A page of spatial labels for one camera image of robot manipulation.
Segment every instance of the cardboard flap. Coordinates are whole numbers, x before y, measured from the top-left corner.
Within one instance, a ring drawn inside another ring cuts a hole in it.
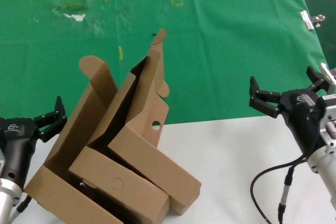
[[[128,73],[128,75],[126,76],[126,79],[124,80],[123,84],[120,87],[120,90],[114,96],[114,99],[112,100],[110,106],[106,110],[104,117],[101,119],[100,123],[98,124],[88,144],[92,143],[93,141],[95,141],[96,139],[98,139],[105,133],[112,119],[117,113],[122,101],[125,99],[126,95],[130,92],[131,86],[133,85],[134,81],[135,81],[135,75],[132,73]]]
[[[140,114],[141,111],[143,111],[146,104],[146,100],[148,99],[148,95],[150,93],[150,88],[154,79],[154,75],[159,60],[160,60],[160,53],[150,49],[146,58],[146,62],[141,71],[141,75],[134,93],[134,97],[127,115],[126,122],[130,121],[138,114]]]
[[[80,60],[79,68],[90,79],[90,83],[107,108],[118,88],[105,61],[96,56],[85,56]]]
[[[156,37],[154,38],[151,44],[151,49],[158,51],[161,55],[154,77],[156,92],[161,97],[168,97],[169,95],[169,87],[167,83],[164,81],[164,67],[163,67],[163,40],[166,37],[166,35],[167,35],[166,30],[160,29],[160,31],[157,33]]]
[[[143,138],[155,147],[159,144],[160,135],[164,122],[167,118],[168,110],[168,105],[158,95],[156,95],[152,110],[148,115],[147,124],[145,125],[142,134]]]
[[[89,84],[61,134],[58,136],[57,141],[46,158],[45,164],[58,152],[61,152],[63,155],[61,157],[62,165],[66,166],[66,163],[71,164],[75,160],[74,157],[81,151],[81,148],[89,141],[105,111],[106,109],[100,98],[92,85]]]
[[[153,81],[144,109],[127,126],[157,147],[168,110],[168,105],[157,95]]]
[[[167,35],[167,31],[165,29],[160,29],[159,32],[155,35],[151,45],[157,45],[159,43],[161,43],[164,38],[166,37]]]

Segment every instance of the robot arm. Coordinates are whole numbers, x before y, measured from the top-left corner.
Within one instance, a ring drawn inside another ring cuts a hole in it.
[[[0,118],[0,224],[8,224],[12,207],[20,202],[37,140],[47,142],[66,122],[60,97],[54,112],[35,119]]]
[[[273,118],[278,114],[283,116],[286,126],[291,130],[303,153],[302,159],[291,165],[294,168],[305,159],[311,170],[321,176],[336,209],[336,95],[332,94],[336,80],[325,64],[322,63],[319,68],[322,73],[315,72],[312,67],[307,68],[306,74],[312,85],[282,94],[261,91],[255,78],[251,77],[249,106]],[[317,92],[321,89],[325,90],[327,95],[320,97]],[[253,187],[251,188],[251,195],[254,198]],[[285,200],[281,200],[285,204],[288,189],[285,183],[283,197]],[[257,208],[265,217],[260,208],[258,206]]]

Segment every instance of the metal clip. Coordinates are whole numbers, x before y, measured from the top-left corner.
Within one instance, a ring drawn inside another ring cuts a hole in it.
[[[315,27],[320,27],[321,26],[320,22],[325,20],[325,17],[321,14],[314,17],[309,17],[306,10],[301,12],[301,16],[303,21],[306,23],[308,30],[313,30],[314,25]]]
[[[0,175],[5,167],[6,158],[2,150],[0,149]]]

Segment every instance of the cable connector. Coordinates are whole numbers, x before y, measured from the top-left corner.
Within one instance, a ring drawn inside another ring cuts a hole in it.
[[[278,220],[280,223],[282,223],[283,220],[283,216],[286,210],[286,205],[282,205],[281,203],[279,203],[279,207],[278,207]]]

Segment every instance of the cardboard tab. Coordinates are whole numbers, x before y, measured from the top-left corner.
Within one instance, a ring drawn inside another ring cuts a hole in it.
[[[46,210],[68,224],[122,224],[120,220],[44,166],[26,187]]]
[[[158,51],[150,49],[143,69],[140,73],[137,89],[126,118],[127,125],[140,136],[157,147],[168,114],[168,105],[158,96],[155,89],[155,73],[162,56]],[[152,127],[154,122],[160,123],[158,130]]]
[[[161,223],[169,210],[167,193],[93,149],[85,147],[69,170],[124,204],[143,224]]]
[[[164,67],[163,67],[163,40],[166,37],[167,32],[164,29],[160,29],[152,41],[151,49],[158,51],[161,55],[159,64],[155,72],[155,89],[159,96],[168,97],[169,87],[164,81]]]
[[[201,182],[127,126],[109,148],[168,193],[176,212],[183,214],[197,199]]]
[[[79,62],[79,69],[90,79],[90,83],[107,108],[118,88],[105,61],[96,56],[85,56]]]

